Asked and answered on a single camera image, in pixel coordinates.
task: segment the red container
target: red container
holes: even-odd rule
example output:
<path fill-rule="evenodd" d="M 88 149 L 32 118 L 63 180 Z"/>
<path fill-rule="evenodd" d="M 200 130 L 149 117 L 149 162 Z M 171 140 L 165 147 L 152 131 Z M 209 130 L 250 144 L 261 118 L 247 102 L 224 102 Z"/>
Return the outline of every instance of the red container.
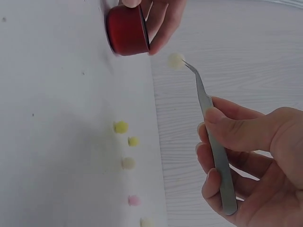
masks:
<path fill-rule="evenodd" d="M 150 42 L 141 6 L 113 7 L 106 18 L 107 36 L 112 50 L 122 56 L 149 52 Z"/>

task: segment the white pom pom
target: white pom pom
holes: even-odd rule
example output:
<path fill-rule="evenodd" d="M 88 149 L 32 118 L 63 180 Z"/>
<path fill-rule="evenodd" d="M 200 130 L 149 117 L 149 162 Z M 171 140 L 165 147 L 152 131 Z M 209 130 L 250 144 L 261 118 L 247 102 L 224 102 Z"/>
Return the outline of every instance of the white pom pom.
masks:
<path fill-rule="evenodd" d="M 134 169 L 136 166 L 136 161 L 131 157 L 126 157 L 122 159 L 121 166 L 123 169 Z"/>
<path fill-rule="evenodd" d="M 140 227 L 155 227 L 155 223 L 149 218 L 141 218 Z"/>
<path fill-rule="evenodd" d="M 179 70 L 185 65 L 183 60 L 185 60 L 185 58 L 182 54 L 171 53 L 169 55 L 168 65 L 170 68 L 174 70 Z"/>

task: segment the metal tweezers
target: metal tweezers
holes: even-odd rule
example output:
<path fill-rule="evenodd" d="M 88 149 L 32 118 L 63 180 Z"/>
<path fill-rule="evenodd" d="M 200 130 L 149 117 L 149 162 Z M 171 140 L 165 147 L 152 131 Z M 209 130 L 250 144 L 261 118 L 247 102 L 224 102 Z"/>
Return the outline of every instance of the metal tweezers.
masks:
<path fill-rule="evenodd" d="M 204 85 L 202 83 L 198 70 L 192 65 L 188 64 L 186 61 L 183 60 L 183 62 L 185 63 L 185 66 L 188 67 L 196 75 L 198 99 L 201 106 L 202 114 L 203 116 L 205 116 L 206 110 L 214 106 L 212 98 L 205 92 Z M 232 215 L 237 211 L 238 205 L 232 183 L 232 175 L 226 151 L 225 148 L 210 133 L 210 131 L 208 129 L 206 130 L 212 148 L 215 167 L 217 171 L 221 174 L 222 182 L 220 186 L 220 194 L 222 199 L 223 211 L 226 215 Z"/>

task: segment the white paper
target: white paper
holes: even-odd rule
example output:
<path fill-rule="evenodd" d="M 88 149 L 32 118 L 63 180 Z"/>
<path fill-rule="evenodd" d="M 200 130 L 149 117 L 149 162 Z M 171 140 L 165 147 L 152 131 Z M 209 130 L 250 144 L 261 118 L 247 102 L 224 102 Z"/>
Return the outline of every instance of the white paper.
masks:
<path fill-rule="evenodd" d="M 167 226 L 150 60 L 111 52 L 103 12 L 115 4 L 0 2 L 0 226 Z"/>

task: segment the white wooden table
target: white wooden table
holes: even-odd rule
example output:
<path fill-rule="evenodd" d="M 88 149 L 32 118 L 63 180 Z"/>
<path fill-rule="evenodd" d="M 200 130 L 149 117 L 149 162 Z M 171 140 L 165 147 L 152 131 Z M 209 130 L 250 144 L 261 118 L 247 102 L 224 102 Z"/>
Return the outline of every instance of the white wooden table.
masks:
<path fill-rule="evenodd" d="M 205 174 L 196 160 L 203 121 L 194 75 L 170 70 L 181 52 L 210 95 L 269 113 L 303 109 L 303 10 L 247 0 L 189 0 L 169 44 L 152 57 L 152 72 L 170 227 L 231 226 L 202 199 Z"/>

